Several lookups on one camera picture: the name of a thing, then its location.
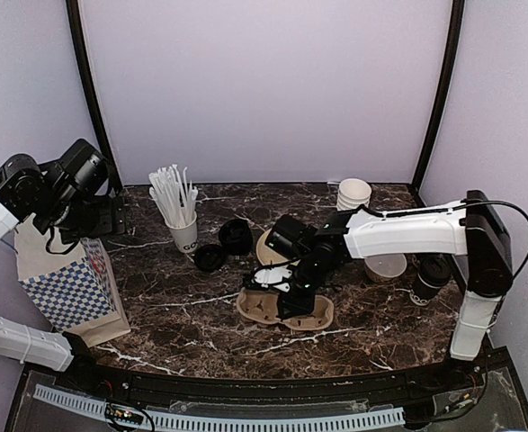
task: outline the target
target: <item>brown marble countertop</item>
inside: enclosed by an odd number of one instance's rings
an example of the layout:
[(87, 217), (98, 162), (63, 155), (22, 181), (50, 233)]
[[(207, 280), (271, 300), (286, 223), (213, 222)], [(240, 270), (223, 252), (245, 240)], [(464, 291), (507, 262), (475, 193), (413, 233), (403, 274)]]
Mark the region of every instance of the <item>brown marble countertop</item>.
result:
[[(249, 221), (255, 241), (284, 213), (315, 226), (335, 210), (336, 187), (326, 184), (210, 184), (199, 186), (201, 244), (217, 243), (221, 225)], [(177, 251), (148, 187), (123, 192), (128, 233), (104, 241), (132, 331), (92, 348), (103, 365), (200, 378), (321, 378), (398, 370), (443, 359), (461, 304), (451, 282), (426, 308), (408, 288), (416, 269), (392, 283), (370, 282), (358, 260), (338, 271), (332, 325), (319, 332), (246, 322), (235, 300), (242, 275), (258, 266), (255, 253), (231, 258), (213, 274)], [(375, 184), (371, 207), (414, 207), (404, 185)]]

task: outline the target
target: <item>black lid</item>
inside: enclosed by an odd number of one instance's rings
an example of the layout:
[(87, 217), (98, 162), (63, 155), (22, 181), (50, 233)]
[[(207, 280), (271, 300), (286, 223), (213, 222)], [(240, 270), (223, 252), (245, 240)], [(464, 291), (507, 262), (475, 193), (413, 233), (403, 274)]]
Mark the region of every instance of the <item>black lid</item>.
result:
[(247, 255), (254, 245), (252, 230), (247, 220), (228, 220), (219, 230), (219, 242), (230, 255)]
[(203, 272), (215, 272), (226, 262), (228, 254), (220, 245), (205, 245), (196, 250), (193, 262)]
[(452, 272), (440, 256), (427, 256), (419, 263), (419, 277), (427, 284), (444, 286), (450, 282)]

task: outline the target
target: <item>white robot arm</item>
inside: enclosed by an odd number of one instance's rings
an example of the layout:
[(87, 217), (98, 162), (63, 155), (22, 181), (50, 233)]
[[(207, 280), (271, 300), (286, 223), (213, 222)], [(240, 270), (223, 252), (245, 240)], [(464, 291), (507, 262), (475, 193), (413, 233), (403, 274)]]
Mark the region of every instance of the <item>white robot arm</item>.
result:
[(509, 235), (480, 191), (466, 200), (404, 211), (372, 211), (364, 206), (334, 213), (321, 229), (284, 215), (266, 245), (287, 259), (285, 268), (267, 266), (247, 277), (247, 289), (280, 292), (280, 318), (313, 311), (315, 289), (341, 264), (352, 259), (397, 253), (467, 256), (468, 290), (450, 348), (451, 358), (472, 361), (479, 353), (497, 305), (513, 282)]
[[(35, 214), (42, 233), (59, 228), (62, 240), (121, 232), (117, 198), (96, 196), (107, 179), (103, 156), (79, 139), (61, 159), (37, 165), (27, 155), (11, 157), (0, 168), (0, 240)], [(80, 337), (46, 333), (0, 317), (0, 356), (64, 371), (87, 352)]]

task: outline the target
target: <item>blue and white checkered paper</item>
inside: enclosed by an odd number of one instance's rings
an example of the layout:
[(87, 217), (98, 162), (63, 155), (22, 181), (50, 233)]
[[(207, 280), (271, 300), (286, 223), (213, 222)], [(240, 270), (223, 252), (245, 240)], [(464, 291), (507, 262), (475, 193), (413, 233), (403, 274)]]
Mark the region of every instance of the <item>blue and white checkered paper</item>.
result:
[(60, 331), (116, 311), (102, 242), (85, 238), (81, 246), (85, 251), (81, 261), (20, 281), (41, 313)]

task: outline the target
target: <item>black vertical post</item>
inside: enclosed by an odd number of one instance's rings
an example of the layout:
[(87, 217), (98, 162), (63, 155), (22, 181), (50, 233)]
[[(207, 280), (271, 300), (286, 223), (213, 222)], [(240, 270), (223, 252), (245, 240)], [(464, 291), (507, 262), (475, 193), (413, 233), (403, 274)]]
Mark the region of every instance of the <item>black vertical post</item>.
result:
[(435, 93), (434, 107), (432, 108), (432, 115), (429, 119), (429, 124), (427, 125), (424, 145), (422, 146), (419, 160), (417, 161), (416, 172), (414, 173), (414, 178), (411, 181), (411, 189), (415, 193), (419, 192), (419, 189), (424, 182), (425, 171), (427, 170), (429, 160), (432, 156), (432, 152), (434, 151), (437, 132), (440, 129), (443, 109), (445, 108), (445, 101), (447, 100), (447, 94), (452, 81), (455, 55), (457, 53), (458, 42), (460, 40), (464, 4), (465, 0), (453, 0), (452, 2), (452, 17), (450, 18), (450, 27), (447, 33), (445, 52), (443, 54), (442, 72), (440, 73), (440, 80), (437, 85), (437, 92)]
[(67, 18), (69, 20), (69, 30), (72, 34), (72, 41), (74, 43), (74, 51), (76, 52), (77, 69), (82, 80), (82, 87), (84, 88), (85, 102), (87, 103), (88, 111), (94, 126), (95, 137), (98, 140), (102, 154), (111, 164), (109, 170), (110, 186), (114, 191), (119, 192), (122, 188), (120, 175), (118, 174), (118, 167), (113, 158), (112, 147), (108, 140), (108, 134), (105, 131), (103, 124), (103, 117), (98, 104), (98, 98), (95, 94), (94, 81), (92, 79), (92, 71), (87, 57), (87, 49), (85, 48), (84, 31), (82, 30), (82, 20), (80, 17), (80, 10), (77, 0), (67, 0)]

